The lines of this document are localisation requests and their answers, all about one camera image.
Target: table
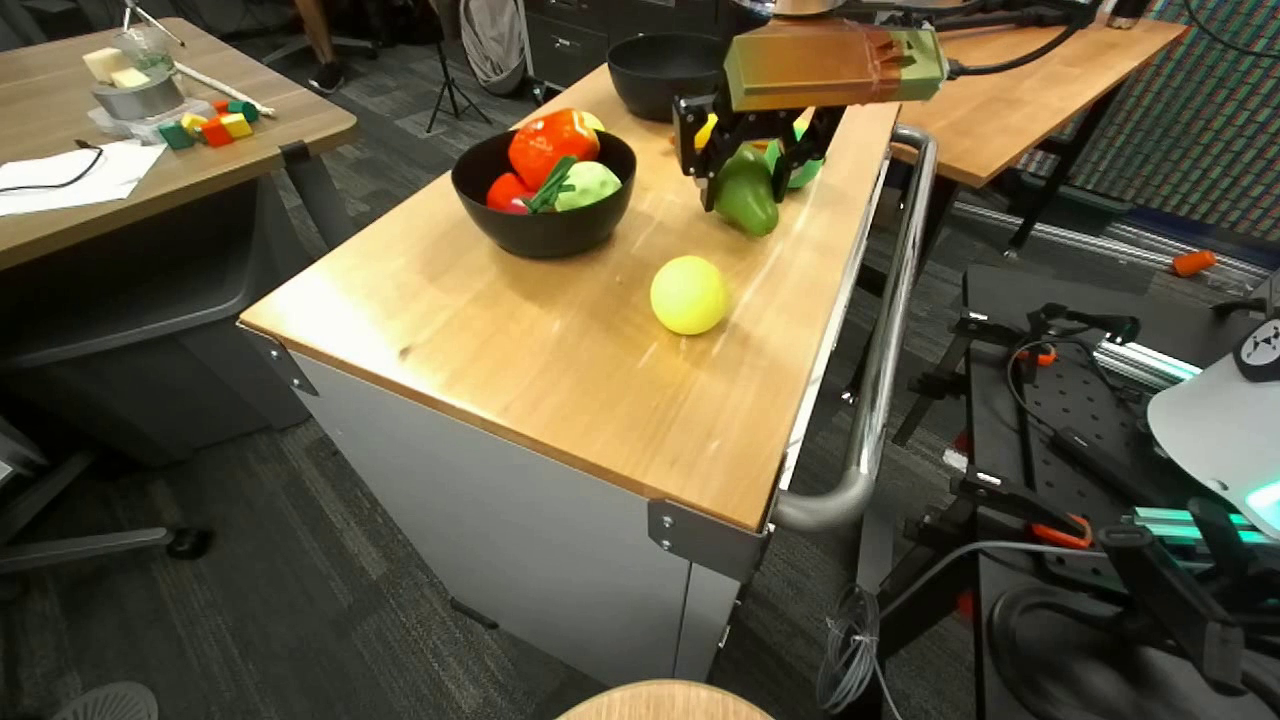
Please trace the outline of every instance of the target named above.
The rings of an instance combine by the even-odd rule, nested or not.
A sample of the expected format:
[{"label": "table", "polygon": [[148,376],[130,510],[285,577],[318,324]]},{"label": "table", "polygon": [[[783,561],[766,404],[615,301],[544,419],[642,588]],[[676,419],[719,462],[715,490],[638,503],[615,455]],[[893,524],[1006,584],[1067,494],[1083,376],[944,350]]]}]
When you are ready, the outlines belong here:
[{"label": "table", "polygon": [[[966,66],[997,66],[1042,47],[1057,32],[1062,29],[948,32],[944,55],[955,55]],[[923,245],[936,239],[942,215],[962,190],[987,190],[1023,151],[1042,147],[1057,127],[1082,119],[1078,137],[1062,147],[1046,192],[1032,195],[1032,206],[1023,208],[1023,224],[1009,239],[1009,247],[1020,247],[1032,238],[1054,192],[1067,179],[1072,161],[1087,144],[1122,83],[1153,66],[1166,47],[1171,47],[1184,32],[1184,23],[1162,19],[1139,19],[1131,29],[1091,23],[1038,66],[1002,76],[962,76],[933,102],[906,104],[906,125],[928,132],[942,151],[942,186]]]},{"label": "table", "polygon": [[[344,108],[278,76],[274,69],[230,47],[206,29],[175,18],[168,18],[163,23],[184,40],[175,62],[274,104],[282,117],[265,119],[258,137],[230,147],[163,151],[153,176],[140,179],[140,190],[130,199],[41,215],[3,215],[0,273],[83,245],[111,229],[130,229],[144,215],[192,206],[221,190],[258,179],[274,170],[285,170],[285,151],[319,151],[340,144],[355,127],[355,119]],[[91,47],[108,47],[111,40],[115,32],[91,32],[56,43],[0,54],[0,108],[18,108],[7,113],[7,127],[0,132],[0,161],[67,151],[75,147],[75,142],[108,142],[87,119],[87,108],[95,102],[91,76],[79,66],[79,55]],[[192,96],[217,96],[190,79],[180,79],[180,89]]]},{"label": "table", "polygon": [[[843,117],[768,239],[700,208],[669,125],[631,119],[604,69],[565,104],[642,156],[608,247],[503,255],[442,176],[239,324],[301,361],[301,401],[466,614],[584,672],[700,677],[789,490],[897,104]],[[681,253],[737,291],[715,336],[648,315]]]}]

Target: metal rail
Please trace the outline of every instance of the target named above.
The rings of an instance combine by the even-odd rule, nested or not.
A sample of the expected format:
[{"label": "metal rail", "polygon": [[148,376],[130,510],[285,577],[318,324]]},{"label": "metal rail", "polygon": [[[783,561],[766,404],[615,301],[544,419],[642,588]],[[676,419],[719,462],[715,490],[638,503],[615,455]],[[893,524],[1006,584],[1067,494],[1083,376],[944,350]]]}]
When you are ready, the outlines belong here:
[{"label": "metal rail", "polygon": [[933,195],[933,176],[936,176],[933,137],[923,137],[916,127],[897,127],[893,142],[916,147],[916,172],[913,172],[913,190],[907,190],[907,214],[897,232],[897,253],[893,253],[893,268],[888,268],[884,312],[879,312],[879,324],[872,336],[868,372],[866,372],[866,383],[856,397],[851,455],[847,455],[847,468],[832,494],[824,494],[824,495],[779,494],[778,510],[772,510],[772,522],[779,529],[796,529],[796,532],[851,529],[866,516],[872,490],[878,490],[878,477],[879,477],[879,455],[884,455],[884,439],[888,439],[884,426],[888,426],[888,404],[893,404],[893,379],[897,379],[897,366],[902,366],[906,319],[907,319],[907,301],[913,301],[919,245],[923,245],[923,215],[928,215],[928,195]]}]

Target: floor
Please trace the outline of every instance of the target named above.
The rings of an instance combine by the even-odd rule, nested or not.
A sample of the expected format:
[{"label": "floor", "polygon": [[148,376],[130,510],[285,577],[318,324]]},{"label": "floor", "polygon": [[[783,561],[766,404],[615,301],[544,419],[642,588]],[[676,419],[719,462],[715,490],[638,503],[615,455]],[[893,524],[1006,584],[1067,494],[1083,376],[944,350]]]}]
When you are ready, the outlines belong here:
[{"label": "floor", "polygon": [[[355,142],[323,161],[355,229],[442,176],[472,142],[532,113],[530,102],[472,89],[453,54],[476,108],[443,108],[434,125],[438,62],[425,43],[355,55],[333,91],[361,117]],[[868,264],[888,259],[893,224],[888,208]],[[1006,259],[1002,232],[953,220],[913,296],[906,383],[942,361],[969,264],[1101,284],[1153,280],[1148,268],[1057,245],[1028,245],[1020,259]],[[878,301],[860,296],[796,484],[822,490],[840,474],[851,412],[838,397],[872,319]],[[966,404],[944,401],[888,453],[879,484],[893,490],[902,516],[944,501],[953,474],[942,453],[962,431]],[[600,694],[559,659],[453,614],[434,568],[318,426],[258,431],[173,468],[95,466],[47,510],[32,542],[157,522],[210,524],[217,550],[206,561],[126,561],[3,588],[0,718],[51,712],[108,682],[148,685],[175,720],[556,718]],[[715,685],[772,718],[822,718],[812,677],[827,616],[851,584],[851,552],[856,542],[779,532],[734,621]],[[888,665],[888,682],[913,720],[976,718],[969,621],[933,628]]]}]

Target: chair wheel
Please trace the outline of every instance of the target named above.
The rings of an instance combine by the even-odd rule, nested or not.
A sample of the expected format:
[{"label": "chair wheel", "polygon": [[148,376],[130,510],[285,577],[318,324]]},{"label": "chair wheel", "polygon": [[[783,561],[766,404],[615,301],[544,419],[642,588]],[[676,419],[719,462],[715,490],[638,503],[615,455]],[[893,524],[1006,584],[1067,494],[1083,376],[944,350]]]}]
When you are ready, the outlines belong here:
[{"label": "chair wheel", "polygon": [[537,102],[537,104],[544,104],[544,102],[556,102],[565,89],[559,83],[550,83],[550,79],[532,79],[532,89],[530,89],[530,96]]},{"label": "chair wheel", "polygon": [[212,550],[212,529],[173,529],[168,557],[173,561],[200,561]]}]

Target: tennis ball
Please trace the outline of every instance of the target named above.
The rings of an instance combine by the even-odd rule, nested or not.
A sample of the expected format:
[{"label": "tennis ball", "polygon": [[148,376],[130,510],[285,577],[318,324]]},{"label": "tennis ball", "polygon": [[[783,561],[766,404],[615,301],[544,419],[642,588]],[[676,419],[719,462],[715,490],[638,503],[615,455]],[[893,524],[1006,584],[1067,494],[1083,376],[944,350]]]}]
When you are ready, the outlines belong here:
[{"label": "tennis ball", "polygon": [[726,273],[706,255],[669,259],[648,284],[654,315],[676,336],[706,336],[728,315]]}]

